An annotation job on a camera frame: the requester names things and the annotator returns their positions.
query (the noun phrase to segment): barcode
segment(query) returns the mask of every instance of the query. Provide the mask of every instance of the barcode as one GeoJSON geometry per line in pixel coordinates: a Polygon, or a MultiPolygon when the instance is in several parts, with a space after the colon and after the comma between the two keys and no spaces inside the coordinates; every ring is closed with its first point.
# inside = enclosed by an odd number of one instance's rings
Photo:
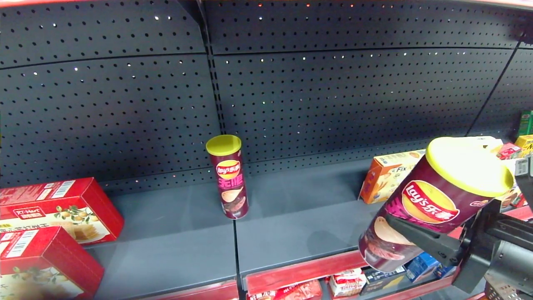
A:
{"type": "Polygon", "coordinates": [[[528,160],[520,159],[515,162],[514,175],[520,176],[528,173],[528,160]]]}
{"type": "Polygon", "coordinates": [[[71,180],[71,181],[66,181],[66,182],[62,183],[61,186],[58,188],[58,190],[55,191],[54,195],[52,196],[52,199],[64,197],[67,194],[67,192],[70,189],[70,187],[72,187],[74,182],[76,182],[76,181],[75,180],[71,180]]]}
{"type": "Polygon", "coordinates": [[[26,248],[30,244],[31,240],[33,240],[33,238],[35,237],[38,231],[39,230],[36,229],[36,230],[28,230],[24,232],[22,236],[19,238],[19,240],[15,243],[13,248],[9,250],[9,252],[7,253],[5,257],[10,258],[10,257],[21,256],[22,253],[24,253],[24,250],[26,250],[26,248]]]}
{"type": "Polygon", "coordinates": [[[52,191],[51,188],[47,188],[47,189],[45,189],[45,190],[39,195],[39,197],[37,197],[37,201],[44,200],[44,199],[46,198],[46,196],[48,196],[48,194],[50,194],[51,191],[52,191]]]}

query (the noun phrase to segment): green box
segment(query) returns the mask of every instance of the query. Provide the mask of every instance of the green box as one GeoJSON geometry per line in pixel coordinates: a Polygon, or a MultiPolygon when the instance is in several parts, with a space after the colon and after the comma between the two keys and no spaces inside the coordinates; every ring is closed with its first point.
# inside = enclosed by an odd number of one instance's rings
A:
{"type": "Polygon", "coordinates": [[[531,126],[533,125],[533,111],[524,110],[520,116],[520,126],[518,127],[518,136],[526,136],[531,134],[531,126]]]}

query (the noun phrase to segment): yellow lid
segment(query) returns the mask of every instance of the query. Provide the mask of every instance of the yellow lid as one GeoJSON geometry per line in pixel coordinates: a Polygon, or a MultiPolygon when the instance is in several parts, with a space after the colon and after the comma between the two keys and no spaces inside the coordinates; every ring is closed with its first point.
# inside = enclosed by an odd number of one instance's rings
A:
{"type": "Polygon", "coordinates": [[[205,144],[205,149],[209,154],[215,156],[226,156],[239,151],[241,147],[240,138],[232,135],[221,135],[211,138],[205,144]]]}
{"type": "Polygon", "coordinates": [[[494,198],[513,186],[505,164],[468,139],[436,138],[427,147],[426,159],[441,177],[472,194],[494,198]]]}

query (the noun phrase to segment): blue box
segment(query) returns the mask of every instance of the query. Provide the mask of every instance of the blue box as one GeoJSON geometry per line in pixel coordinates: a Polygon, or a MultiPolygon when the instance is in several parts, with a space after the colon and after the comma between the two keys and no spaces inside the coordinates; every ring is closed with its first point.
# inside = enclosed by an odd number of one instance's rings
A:
{"type": "Polygon", "coordinates": [[[433,275],[433,271],[439,262],[426,252],[418,255],[407,267],[407,278],[411,282],[419,282],[424,278],[433,275]]]}
{"type": "Polygon", "coordinates": [[[442,264],[439,264],[435,271],[433,271],[433,274],[435,274],[438,279],[442,279],[448,275],[452,275],[453,273],[455,273],[456,269],[456,266],[444,267],[442,264]]]}

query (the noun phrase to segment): lay's logo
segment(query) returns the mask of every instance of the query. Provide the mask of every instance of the lay's logo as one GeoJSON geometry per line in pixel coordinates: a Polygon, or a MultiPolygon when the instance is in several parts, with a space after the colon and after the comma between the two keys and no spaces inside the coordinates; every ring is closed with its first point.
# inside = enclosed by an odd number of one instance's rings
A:
{"type": "Polygon", "coordinates": [[[223,179],[233,179],[240,173],[240,162],[236,160],[221,161],[216,165],[216,173],[223,179]]]}
{"type": "Polygon", "coordinates": [[[449,222],[460,213],[445,193],[422,180],[412,180],[403,188],[402,204],[411,216],[430,224],[449,222]]]}

